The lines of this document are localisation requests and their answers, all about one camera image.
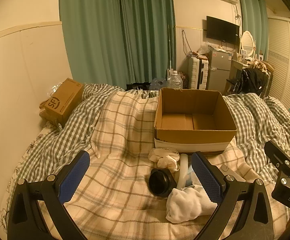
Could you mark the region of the white cloth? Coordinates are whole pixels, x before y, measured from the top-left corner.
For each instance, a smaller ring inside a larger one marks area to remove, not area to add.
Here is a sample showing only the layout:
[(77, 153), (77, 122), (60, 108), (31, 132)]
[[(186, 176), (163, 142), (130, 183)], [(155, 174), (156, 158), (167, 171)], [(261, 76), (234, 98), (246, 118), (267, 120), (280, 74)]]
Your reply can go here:
[(217, 204), (211, 202), (201, 185), (192, 185), (184, 189), (174, 188), (166, 202), (166, 219), (178, 224), (194, 220), (199, 216), (212, 215)]

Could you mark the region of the white translucent tube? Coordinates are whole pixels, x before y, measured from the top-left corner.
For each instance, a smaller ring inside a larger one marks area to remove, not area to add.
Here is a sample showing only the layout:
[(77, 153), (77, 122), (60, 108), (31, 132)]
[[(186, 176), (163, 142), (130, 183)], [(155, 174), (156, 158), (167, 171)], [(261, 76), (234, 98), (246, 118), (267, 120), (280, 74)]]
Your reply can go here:
[(188, 177), (188, 155), (186, 153), (180, 154), (180, 169), (177, 189), (181, 190), (185, 187)]

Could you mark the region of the black round lens cap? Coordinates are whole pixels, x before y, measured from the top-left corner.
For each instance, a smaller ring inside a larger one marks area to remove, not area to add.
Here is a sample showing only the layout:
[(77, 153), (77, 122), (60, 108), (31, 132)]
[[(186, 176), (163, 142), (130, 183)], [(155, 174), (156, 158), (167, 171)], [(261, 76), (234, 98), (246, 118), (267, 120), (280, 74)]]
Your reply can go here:
[(149, 176), (148, 187), (153, 195), (167, 198), (177, 187), (177, 183), (169, 169), (153, 168)]

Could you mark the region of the green checkered duvet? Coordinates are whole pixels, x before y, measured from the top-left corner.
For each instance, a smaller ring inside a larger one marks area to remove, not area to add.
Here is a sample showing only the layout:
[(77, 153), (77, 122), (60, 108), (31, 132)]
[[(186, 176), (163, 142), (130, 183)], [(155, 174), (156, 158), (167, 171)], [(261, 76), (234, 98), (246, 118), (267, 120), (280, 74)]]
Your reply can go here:
[[(273, 97), (253, 94), (225, 97), (237, 133), (225, 152), (214, 157), (246, 179), (257, 177), (273, 187), (277, 170), (264, 152), (272, 140), (290, 156), (290, 114)], [(123, 215), (166, 213), (166, 202), (152, 195), (146, 178), (154, 163), (148, 159), (154, 147), (156, 92), (125, 92), (107, 84), (87, 84), (82, 102), (70, 115), (65, 128), (46, 124), (17, 164), (1, 205), (0, 216), (10, 210), (17, 181), (45, 179), (69, 164), (81, 150), (91, 162), (82, 184), (68, 204), (73, 217), (99, 213), (107, 219)]]

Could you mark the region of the black clothes on chair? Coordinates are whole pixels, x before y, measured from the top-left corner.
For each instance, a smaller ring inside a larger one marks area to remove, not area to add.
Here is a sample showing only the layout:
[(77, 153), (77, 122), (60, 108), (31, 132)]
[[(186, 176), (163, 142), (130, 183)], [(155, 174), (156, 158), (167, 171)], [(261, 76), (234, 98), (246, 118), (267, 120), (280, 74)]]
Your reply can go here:
[(260, 96), (268, 82), (268, 76), (257, 68), (244, 68), (236, 80), (233, 94), (255, 93)]

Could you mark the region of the white louvered wardrobe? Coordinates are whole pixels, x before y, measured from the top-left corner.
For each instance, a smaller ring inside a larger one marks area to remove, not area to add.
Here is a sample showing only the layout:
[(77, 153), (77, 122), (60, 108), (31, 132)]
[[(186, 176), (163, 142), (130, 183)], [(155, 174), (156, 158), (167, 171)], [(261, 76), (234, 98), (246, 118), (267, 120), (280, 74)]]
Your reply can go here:
[(290, 20), (269, 18), (268, 62), (274, 67), (270, 96), (290, 109)]

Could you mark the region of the open cardboard box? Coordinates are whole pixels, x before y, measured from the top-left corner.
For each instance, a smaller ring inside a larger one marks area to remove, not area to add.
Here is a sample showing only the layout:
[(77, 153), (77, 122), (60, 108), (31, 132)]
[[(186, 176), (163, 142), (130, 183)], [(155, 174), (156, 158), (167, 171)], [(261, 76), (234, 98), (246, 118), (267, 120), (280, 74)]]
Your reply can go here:
[(237, 132), (218, 91), (163, 88), (154, 121), (156, 148), (180, 153), (223, 152)]

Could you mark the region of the oval white mirror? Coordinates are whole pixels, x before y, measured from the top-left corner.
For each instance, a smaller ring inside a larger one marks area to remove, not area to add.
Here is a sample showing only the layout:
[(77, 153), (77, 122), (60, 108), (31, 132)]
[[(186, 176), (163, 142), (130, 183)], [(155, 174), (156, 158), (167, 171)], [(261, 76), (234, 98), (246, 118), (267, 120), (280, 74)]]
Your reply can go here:
[(256, 43), (252, 34), (248, 30), (244, 31), (240, 39), (241, 53), (243, 53), (244, 51), (247, 57), (254, 57), (255, 49), (256, 49)]

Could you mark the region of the cream crumpled cloth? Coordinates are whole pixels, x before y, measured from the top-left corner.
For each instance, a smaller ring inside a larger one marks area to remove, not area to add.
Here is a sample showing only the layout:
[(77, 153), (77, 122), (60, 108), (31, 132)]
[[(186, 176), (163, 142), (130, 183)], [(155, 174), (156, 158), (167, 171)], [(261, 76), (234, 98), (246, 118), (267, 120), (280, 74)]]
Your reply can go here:
[(167, 168), (172, 173), (180, 169), (180, 154), (174, 148), (153, 148), (148, 154), (148, 159), (157, 163), (158, 168)]

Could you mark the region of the silver mini fridge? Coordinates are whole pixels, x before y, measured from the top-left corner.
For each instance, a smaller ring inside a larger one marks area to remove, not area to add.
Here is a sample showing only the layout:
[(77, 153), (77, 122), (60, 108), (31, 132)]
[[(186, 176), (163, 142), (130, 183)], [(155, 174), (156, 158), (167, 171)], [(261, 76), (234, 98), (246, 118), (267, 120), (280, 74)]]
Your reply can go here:
[(232, 54), (211, 50), (208, 55), (207, 89), (225, 92), (226, 80), (230, 75)]

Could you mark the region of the brown SF shipping box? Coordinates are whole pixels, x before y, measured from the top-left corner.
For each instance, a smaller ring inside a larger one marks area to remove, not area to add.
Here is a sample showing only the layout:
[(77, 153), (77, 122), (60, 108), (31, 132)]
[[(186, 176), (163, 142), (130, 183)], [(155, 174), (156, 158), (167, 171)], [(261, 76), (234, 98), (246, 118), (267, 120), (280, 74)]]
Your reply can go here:
[(50, 98), (41, 102), (39, 115), (52, 125), (64, 128), (72, 111), (82, 102), (84, 85), (67, 78)]

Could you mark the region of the white suitcase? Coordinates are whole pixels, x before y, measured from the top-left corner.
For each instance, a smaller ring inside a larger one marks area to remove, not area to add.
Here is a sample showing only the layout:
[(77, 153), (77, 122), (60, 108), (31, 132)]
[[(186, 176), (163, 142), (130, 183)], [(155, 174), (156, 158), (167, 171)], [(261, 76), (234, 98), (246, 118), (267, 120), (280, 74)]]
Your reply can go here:
[(205, 90), (208, 78), (208, 59), (204, 55), (188, 60), (189, 89)]

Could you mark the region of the small green curtain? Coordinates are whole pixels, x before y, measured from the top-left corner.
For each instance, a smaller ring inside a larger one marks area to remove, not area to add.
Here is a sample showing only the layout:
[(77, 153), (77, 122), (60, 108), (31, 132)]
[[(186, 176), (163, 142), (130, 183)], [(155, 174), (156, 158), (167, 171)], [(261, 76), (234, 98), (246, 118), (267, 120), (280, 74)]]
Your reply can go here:
[(249, 31), (256, 42), (255, 53), (268, 58), (269, 26), (265, 0), (240, 0), (243, 31)]

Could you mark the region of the large clear water bottle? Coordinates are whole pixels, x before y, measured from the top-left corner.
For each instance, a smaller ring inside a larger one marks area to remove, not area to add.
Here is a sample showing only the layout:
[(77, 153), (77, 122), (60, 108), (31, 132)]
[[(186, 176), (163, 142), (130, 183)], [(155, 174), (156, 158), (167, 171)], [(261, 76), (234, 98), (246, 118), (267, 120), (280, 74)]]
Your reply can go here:
[(178, 71), (170, 69), (167, 78), (167, 87), (183, 89), (183, 81)]

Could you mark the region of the large green curtain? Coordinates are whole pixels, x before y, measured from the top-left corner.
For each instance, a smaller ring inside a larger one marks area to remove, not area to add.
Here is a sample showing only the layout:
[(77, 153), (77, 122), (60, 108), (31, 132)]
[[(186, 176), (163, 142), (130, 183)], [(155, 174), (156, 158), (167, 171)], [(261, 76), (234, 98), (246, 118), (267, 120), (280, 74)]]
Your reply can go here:
[(176, 67), (173, 0), (59, 0), (59, 14), (76, 81), (125, 88)]

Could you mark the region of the black wall television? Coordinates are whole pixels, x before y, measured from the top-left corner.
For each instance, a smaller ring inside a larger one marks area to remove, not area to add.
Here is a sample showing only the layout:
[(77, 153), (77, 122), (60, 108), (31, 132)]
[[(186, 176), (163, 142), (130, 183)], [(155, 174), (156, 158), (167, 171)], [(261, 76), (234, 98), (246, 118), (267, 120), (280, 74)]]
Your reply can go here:
[(206, 16), (206, 37), (234, 45), (239, 44), (239, 26), (219, 18)]

